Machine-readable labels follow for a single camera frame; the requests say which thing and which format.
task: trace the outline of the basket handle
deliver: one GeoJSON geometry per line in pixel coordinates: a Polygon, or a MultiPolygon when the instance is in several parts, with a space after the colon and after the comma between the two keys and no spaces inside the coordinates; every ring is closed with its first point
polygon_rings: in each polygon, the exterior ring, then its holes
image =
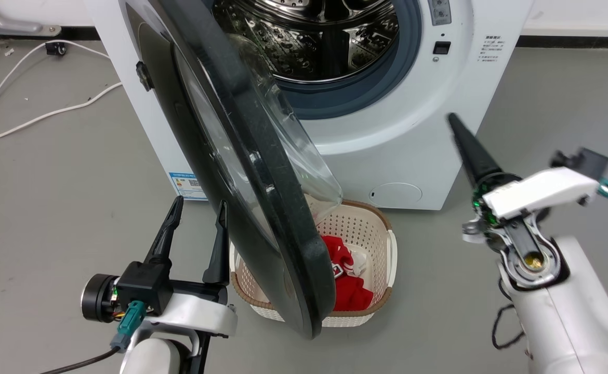
{"type": "Polygon", "coordinates": [[[240,262],[240,254],[235,251],[235,244],[230,241],[230,272],[235,273],[237,270],[237,265],[240,262]]]}
{"type": "Polygon", "coordinates": [[[389,275],[387,286],[392,287],[394,285],[394,279],[396,279],[396,253],[398,251],[396,250],[396,236],[394,236],[394,232],[392,232],[392,230],[387,230],[387,233],[389,234],[389,239],[387,241],[387,244],[389,245],[389,261],[387,261],[387,266],[389,266],[387,274],[389,275]]]}

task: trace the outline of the baseboard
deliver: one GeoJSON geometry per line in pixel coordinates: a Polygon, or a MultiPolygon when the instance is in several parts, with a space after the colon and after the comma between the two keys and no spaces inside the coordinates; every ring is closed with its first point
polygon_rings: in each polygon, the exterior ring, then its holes
{"type": "Polygon", "coordinates": [[[541,36],[522,35],[520,48],[608,49],[608,36],[541,36]]]}
{"type": "Polygon", "coordinates": [[[11,40],[53,40],[63,39],[70,41],[99,41],[100,36],[94,26],[62,26],[61,33],[56,36],[31,35],[0,35],[0,39],[11,40]]]}

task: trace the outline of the cable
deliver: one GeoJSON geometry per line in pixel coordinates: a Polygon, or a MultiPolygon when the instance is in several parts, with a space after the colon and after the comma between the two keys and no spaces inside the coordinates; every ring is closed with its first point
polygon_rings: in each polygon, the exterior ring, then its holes
{"type": "Polygon", "coordinates": [[[540,223],[540,222],[544,221],[547,217],[549,217],[550,214],[551,214],[550,206],[538,211],[537,215],[535,216],[535,222],[540,223]]]}
{"type": "Polygon", "coordinates": [[[101,362],[102,360],[105,360],[106,358],[111,357],[112,355],[114,355],[117,352],[119,352],[119,347],[115,346],[115,348],[112,348],[111,350],[107,351],[106,353],[103,353],[100,356],[93,357],[88,360],[84,360],[83,362],[78,362],[78,364],[68,365],[68,366],[60,367],[59,369],[54,369],[54,370],[50,370],[50,371],[44,371],[44,372],[41,372],[41,374],[60,374],[62,372],[80,369],[81,367],[85,367],[87,365],[101,362]]]}
{"type": "MultiPolygon", "coordinates": [[[[88,50],[89,52],[92,53],[96,53],[97,55],[103,56],[107,59],[109,59],[110,57],[108,55],[106,55],[105,53],[102,52],[98,52],[97,50],[93,50],[91,48],[85,47],[84,45],[79,45],[78,43],[74,43],[72,41],[67,41],[67,40],[53,40],[53,41],[47,41],[45,43],[41,43],[40,45],[38,45],[38,47],[30,50],[28,52],[28,54],[24,55],[24,57],[22,59],[20,59],[20,61],[17,62],[17,64],[15,64],[14,68],[11,69],[11,71],[4,77],[4,79],[2,80],[2,82],[0,83],[0,90],[2,89],[4,83],[6,83],[6,81],[8,80],[8,78],[12,75],[12,73],[14,73],[14,71],[17,69],[18,66],[20,66],[20,64],[27,59],[27,57],[29,57],[32,53],[36,52],[37,50],[45,47],[45,45],[47,43],[67,43],[70,45],[74,45],[76,47],[80,47],[84,50],[88,50]]],[[[105,90],[103,90],[103,92],[101,92],[100,94],[98,94],[96,97],[94,97],[94,99],[85,102],[84,104],[79,104],[79,105],[74,105],[74,106],[70,106],[68,108],[64,108],[64,109],[59,109],[58,111],[54,111],[54,112],[50,112],[47,114],[43,114],[42,116],[38,117],[38,118],[34,118],[31,121],[28,121],[27,123],[23,123],[23,125],[17,126],[15,128],[12,128],[11,130],[8,130],[6,132],[3,132],[2,134],[0,134],[0,138],[5,137],[6,135],[12,134],[18,130],[22,130],[23,128],[26,128],[28,126],[33,125],[34,123],[43,120],[45,118],[48,118],[50,116],[54,116],[55,114],[59,114],[59,113],[64,113],[64,112],[68,112],[68,111],[73,111],[74,109],[80,109],[80,108],[84,108],[90,104],[93,104],[94,102],[96,102],[98,99],[100,99],[103,95],[107,94],[108,92],[110,92],[112,89],[121,86],[122,83],[116,83],[114,85],[112,85],[111,87],[106,88],[105,90]]]]}
{"type": "Polygon", "coordinates": [[[506,348],[510,348],[514,344],[518,343],[518,341],[520,341],[525,336],[525,333],[522,330],[517,336],[515,336],[513,339],[511,339],[507,343],[504,343],[504,344],[497,343],[496,331],[498,330],[498,323],[500,322],[500,318],[502,317],[503,312],[505,312],[505,310],[510,310],[510,309],[514,309],[514,304],[505,305],[503,308],[500,308],[498,310],[498,313],[496,315],[496,320],[494,321],[494,328],[491,330],[491,342],[494,344],[494,348],[496,348],[497,350],[505,350],[506,348]]]}
{"type": "Polygon", "coordinates": [[[505,291],[505,288],[503,288],[503,278],[502,277],[498,277],[498,289],[500,290],[500,293],[502,293],[503,296],[505,296],[505,298],[507,300],[511,301],[510,295],[505,291]]]}
{"type": "Polygon", "coordinates": [[[34,125],[35,123],[37,123],[38,121],[44,120],[48,117],[54,116],[55,114],[60,114],[60,113],[65,113],[68,111],[74,111],[75,109],[80,109],[80,108],[85,108],[86,106],[89,106],[91,104],[94,104],[94,102],[96,102],[98,99],[100,99],[101,97],[103,97],[105,94],[107,94],[108,92],[112,91],[113,89],[117,88],[117,87],[121,87],[122,83],[115,83],[114,85],[106,88],[105,90],[103,90],[100,94],[96,95],[93,99],[90,99],[90,101],[87,101],[83,104],[78,104],[78,105],[74,105],[74,106],[69,106],[67,108],[62,108],[62,109],[57,109],[54,112],[50,112],[50,113],[46,113],[43,114],[42,116],[36,117],[31,121],[28,121],[26,123],[23,123],[20,126],[14,127],[11,130],[8,130],[6,132],[2,132],[2,134],[0,134],[0,138],[5,137],[6,135],[10,135],[16,131],[22,130],[23,128],[26,128],[28,126],[34,125]]]}

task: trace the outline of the washing machine door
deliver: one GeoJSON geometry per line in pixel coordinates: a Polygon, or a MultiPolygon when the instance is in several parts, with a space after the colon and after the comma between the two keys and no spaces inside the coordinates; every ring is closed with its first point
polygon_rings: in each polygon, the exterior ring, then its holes
{"type": "Polygon", "coordinates": [[[228,203],[231,240],[266,298],[314,338],[335,303],[316,220],[340,204],[338,183],[250,41],[225,35],[200,0],[122,5],[136,78],[156,93],[212,206],[228,203]]]}

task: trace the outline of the stainless steel drum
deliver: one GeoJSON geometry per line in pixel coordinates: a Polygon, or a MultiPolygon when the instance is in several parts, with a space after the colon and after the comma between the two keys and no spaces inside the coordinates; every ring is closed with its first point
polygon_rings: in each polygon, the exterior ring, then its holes
{"type": "Polygon", "coordinates": [[[293,83],[331,83],[377,61],[399,31],[387,0],[217,0],[226,33],[256,43],[271,72],[293,83]]]}

